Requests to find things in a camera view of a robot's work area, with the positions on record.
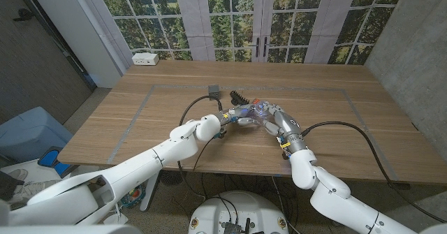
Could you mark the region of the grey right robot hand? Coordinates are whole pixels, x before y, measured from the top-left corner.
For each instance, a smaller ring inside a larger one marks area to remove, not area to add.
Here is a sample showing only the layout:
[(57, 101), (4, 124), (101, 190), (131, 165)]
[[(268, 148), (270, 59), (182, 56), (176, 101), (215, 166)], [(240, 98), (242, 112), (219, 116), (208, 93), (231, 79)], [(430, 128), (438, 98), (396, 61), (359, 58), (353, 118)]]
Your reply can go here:
[(267, 132), (276, 137), (282, 137), (287, 141), (296, 141), (301, 138), (299, 124), (285, 112), (280, 106), (264, 102), (260, 107), (262, 112), (272, 115), (274, 122), (263, 120), (263, 126)]

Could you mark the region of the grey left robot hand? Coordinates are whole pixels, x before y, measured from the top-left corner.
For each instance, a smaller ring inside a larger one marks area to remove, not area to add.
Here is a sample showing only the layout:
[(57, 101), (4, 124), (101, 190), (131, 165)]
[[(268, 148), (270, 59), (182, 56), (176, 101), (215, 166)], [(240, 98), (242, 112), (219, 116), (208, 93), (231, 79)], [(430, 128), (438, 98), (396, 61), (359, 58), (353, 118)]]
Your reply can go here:
[(220, 115), (222, 126), (230, 123), (238, 123), (240, 126), (261, 125), (268, 117), (266, 111), (263, 111), (259, 105), (255, 104), (238, 105), (220, 112)]

